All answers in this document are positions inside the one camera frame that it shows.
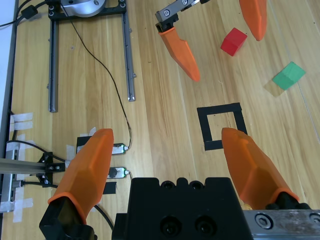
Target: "metal bracket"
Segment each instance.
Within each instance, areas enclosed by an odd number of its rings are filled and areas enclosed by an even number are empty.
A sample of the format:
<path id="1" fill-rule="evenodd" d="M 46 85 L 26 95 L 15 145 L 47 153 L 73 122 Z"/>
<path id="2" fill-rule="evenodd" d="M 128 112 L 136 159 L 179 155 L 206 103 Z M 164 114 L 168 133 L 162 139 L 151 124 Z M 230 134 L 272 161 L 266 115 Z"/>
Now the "metal bracket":
<path id="1" fill-rule="evenodd" d="M 125 74 L 127 82 L 127 92 L 129 102 L 135 101 L 135 86 L 132 48 L 130 41 L 131 28 L 129 27 L 129 19 L 127 13 L 126 0 L 118 0 L 116 7 L 105 7 L 101 12 L 93 17 L 109 16 L 121 14 L 122 30 L 123 30 L 123 45 L 124 45 L 124 61 Z M 60 12 L 59 5 L 51 5 L 48 7 L 48 17 L 51 19 L 50 25 L 50 60 L 49 60 L 49 83 L 48 83 L 48 110 L 51 113 L 58 111 L 58 45 L 59 45 L 59 21 L 81 19 L 79 16 L 67 16 Z"/>
<path id="2" fill-rule="evenodd" d="M 61 173 L 66 170 L 66 165 L 62 163 L 54 163 L 53 157 L 47 154 L 42 154 L 39 163 L 44 165 L 44 172 L 39 172 L 36 177 L 40 183 L 53 184 L 53 173 Z"/>

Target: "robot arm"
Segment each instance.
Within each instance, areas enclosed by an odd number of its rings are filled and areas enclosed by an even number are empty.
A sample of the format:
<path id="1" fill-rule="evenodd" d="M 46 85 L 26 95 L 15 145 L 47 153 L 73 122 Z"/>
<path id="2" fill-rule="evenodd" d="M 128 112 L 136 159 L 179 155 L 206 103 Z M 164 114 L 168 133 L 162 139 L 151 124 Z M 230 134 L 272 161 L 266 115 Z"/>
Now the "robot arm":
<path id="1" fill-rule="evenodd" d="M 205 4 L 209 0 L 176 0 L 167 7 L 157 11 L 156 28 L 171 57 L 194 81 L 200 81 L 200 72 L 196 59 L 187 41 L 181 40 L 174 23 L 179 20 L 178 12 L 182 12 L 197 3 Z M 267 0 L 239 0 L 243 18 L 257 41 L 264 38 L 267 30 Z"/>

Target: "wood grain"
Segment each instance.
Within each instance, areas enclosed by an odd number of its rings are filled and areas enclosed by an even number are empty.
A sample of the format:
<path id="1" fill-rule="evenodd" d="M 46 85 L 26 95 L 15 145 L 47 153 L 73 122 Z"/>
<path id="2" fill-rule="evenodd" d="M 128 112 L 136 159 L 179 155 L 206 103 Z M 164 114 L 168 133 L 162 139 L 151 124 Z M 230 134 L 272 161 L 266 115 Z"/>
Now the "wood grain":
<path id="1" fill-rule="evenodd" d="M 131 149 L 113 156 L 111 166 L 126 167 L 134 177 L 157 177 L 160 182 L 175 182 L 179 177 L 202 182 L 208 177 L 229 177 L 223 150 L 204 150 L 197 108 L 240 103 L 248 134 L 272 159 L 301 201 L 320 208 L 320 148 L 313 126 L 320 126 L 319 99 L 315 96 L 320 56 L 315 44 L 319 33 L 314 31 L 316 24 L 308 25 L 312 17 L 307 2 L 288 2 L 291 0 L 268 2 L 268 27 L 260 42 L 251 35 L 237 0 L 212 0 L 179 13 L 177 32 L 188 41 L 201 73 L 201 81 L 194 82 L 170 57 L 155 28 L 155 12 L 169 2 L 129 1 L 137 75 L 135 102 L 127 100 L 121 17 L 74 21 L 88 49 L 112 73 L 132 127 Z M 318 6 L 312 0 L 308 4 Z M 232 28 L 248 35 L 234 57 L 220 49 Z M 33 128 L 18 134 L 25 134 L 26 140 L 34 140 L 62 158 L 67 157 L 67 145 L 76 147 L 77 137 L 93 127 L 112 128 L 115 143 L 127 145 L 127 124 L 112 79 L 85 51 L 67 21 L 59 26 L 58 112 L 48 112 L 49 30 L 45 15 L 18 27 L 12 111 L 33 112 L 34 118 Z M 272 78 L 290 61 L 307 74 L 299 85 L 283 91 Z M 223 127 L 235 127 L 232 113 L 208 119 L 215 140 L 221 137 Z M 40 156 L 37 150 L 27 149 L 25 159 L 37 161 Z M 56 175 L 55 183 L 61 177 Z M 129 191 L 129 178 L 119 179 L 117 194 L 102 197 L 100 206 L 113 221 L 116 213 L 127 211 Z M 53 193 L 54 189 L 26 186 L 24 197 L 33 198 L 33 207 L 23 210 L 20 223 L 13 223 L 13 213 L 5 214 L 2 238 L 43 240 L 39 222 Z M 87 223 L 99 238 L 111 239 L 111 230 L 97 211 L 89 213 Z"/>
<path id="2" fill-rule="evenodd" d="M 320 136 L 320 32 L 319 1 L 271 1 L 290 61 L 306 74 L 298 82 L 309 109 L 317 137 Z"/>

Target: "black frame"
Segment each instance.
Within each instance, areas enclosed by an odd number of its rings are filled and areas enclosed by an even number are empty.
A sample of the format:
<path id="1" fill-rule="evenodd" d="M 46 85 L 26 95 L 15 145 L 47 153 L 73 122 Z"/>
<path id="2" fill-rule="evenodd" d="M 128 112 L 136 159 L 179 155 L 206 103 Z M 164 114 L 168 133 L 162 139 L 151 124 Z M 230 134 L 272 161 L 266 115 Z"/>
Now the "black frame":
<path id="1" fill-rule="evenodd" d="M 198 112 L 205 151 L 223 149 L 221 140 L 212 141 L 208 115 L 233 113 L 237 129 L 248 134 L 239 102 L 218 106 L 198 107 L 196 110 Z"/>

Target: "green cube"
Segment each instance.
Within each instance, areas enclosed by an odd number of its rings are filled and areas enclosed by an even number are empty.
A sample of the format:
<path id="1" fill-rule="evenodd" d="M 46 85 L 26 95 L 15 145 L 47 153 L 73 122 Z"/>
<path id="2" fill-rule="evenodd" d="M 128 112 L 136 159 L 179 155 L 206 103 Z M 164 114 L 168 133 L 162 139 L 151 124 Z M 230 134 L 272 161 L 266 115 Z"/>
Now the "green cube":
<path id="1" fill-rule="evenodd" d="M 279 72 L 272 81 L 274 81 L 274 83 L 283 90 L 287 90 L 298 82 L 305 73 L 305 70 L 292 61 L 281 72 Z"/>

